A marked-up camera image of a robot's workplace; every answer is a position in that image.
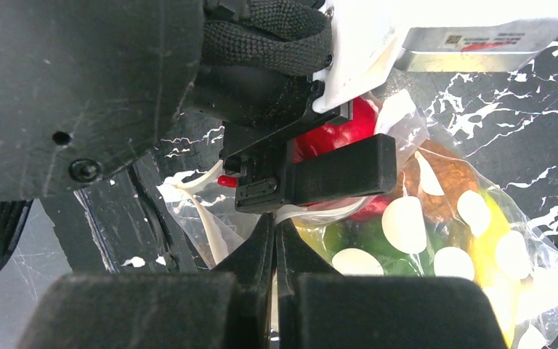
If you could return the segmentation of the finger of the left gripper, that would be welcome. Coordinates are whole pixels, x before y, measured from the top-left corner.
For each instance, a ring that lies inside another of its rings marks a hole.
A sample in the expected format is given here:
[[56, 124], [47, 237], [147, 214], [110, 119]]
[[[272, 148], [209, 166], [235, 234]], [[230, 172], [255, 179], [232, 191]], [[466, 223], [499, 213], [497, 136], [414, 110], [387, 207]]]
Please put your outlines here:
[[397, 184], [396, 142], [377, 134], [289, 167], [286, 202], [305, 205], [391, 193]]

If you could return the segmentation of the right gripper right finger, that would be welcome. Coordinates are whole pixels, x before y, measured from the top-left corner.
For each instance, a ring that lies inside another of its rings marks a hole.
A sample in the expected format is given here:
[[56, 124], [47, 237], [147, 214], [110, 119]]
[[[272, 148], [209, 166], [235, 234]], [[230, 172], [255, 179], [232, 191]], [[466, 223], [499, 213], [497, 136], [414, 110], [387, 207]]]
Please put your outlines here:
[[343, 276], [275, 229], [281, 348], [504, 348], [493, 309], [462, 278]]

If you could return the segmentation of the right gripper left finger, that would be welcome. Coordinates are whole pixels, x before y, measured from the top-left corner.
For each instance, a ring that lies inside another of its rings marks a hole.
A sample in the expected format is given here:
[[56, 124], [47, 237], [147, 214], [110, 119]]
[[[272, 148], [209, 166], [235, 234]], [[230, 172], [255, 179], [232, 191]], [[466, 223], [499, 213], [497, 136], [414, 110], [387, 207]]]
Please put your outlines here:
[[75, 273], [41, 298], [20, 348], [268, 348], [275, 222], [198, 273]]

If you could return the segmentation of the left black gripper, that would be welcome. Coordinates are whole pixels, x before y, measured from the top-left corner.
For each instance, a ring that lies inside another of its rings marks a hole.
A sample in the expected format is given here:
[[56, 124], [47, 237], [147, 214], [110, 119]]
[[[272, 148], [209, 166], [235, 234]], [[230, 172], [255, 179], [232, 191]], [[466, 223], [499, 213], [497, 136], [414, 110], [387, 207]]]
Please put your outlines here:
[[0, 201], [111, 177], [201, 113], [240, 208], [268, 210], [285, 184], [256, 158], [338, 113], [312, 107], [332, 34], [319, 1], [0, 1]]

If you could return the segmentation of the clear polka dot zip bag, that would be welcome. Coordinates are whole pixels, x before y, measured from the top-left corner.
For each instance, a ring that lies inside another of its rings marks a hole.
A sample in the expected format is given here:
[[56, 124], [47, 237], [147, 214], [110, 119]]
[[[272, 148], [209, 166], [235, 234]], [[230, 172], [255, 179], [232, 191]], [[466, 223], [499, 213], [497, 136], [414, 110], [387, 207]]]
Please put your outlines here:
[[[433, 140], [406, 91], [391, 96], [379, 109], [374, 133], [382, 132], [397, 141], [398, 174], [424, 141]], [[509, 196], [473, 167], [472, 170], [478, 191], [468, 190], [459, 197], [458, 216], [449, 221], [431, 222], [425, 218], [418, 198], [395, 198], [391, 192], [307, 208], [285, 206], [278, 211], [278, 222], [292, 222], [301, 239], [346, 276], [392, 275], [387, 275], [380, 262], [362, 249], [346, 248], [330, 256], [323, 244], [326, 226], [344, 220], [379, 218], [383, 233], [394, 248], [406, 254], [419, 254], [427, 246], [425, 225], [429, 223], [445, 237], [445, 246], [434, 254], [434, 275], [407, 277], [465, 278], [475, 283], [474, 263], [468, 248], [472, 239], [480, 237], [490, 224], [490, 210], [479, 194], [484, 190], [499, 205], [511, 229], [498, 242], [496, 262], [506, 275], [520, 282], [514, 341], [510, 348], [543, 348], [558, 336], [558, 300], [538, 291], [537, 285], [549, 271], [558, 270], [558, 249], [527, 221]]]

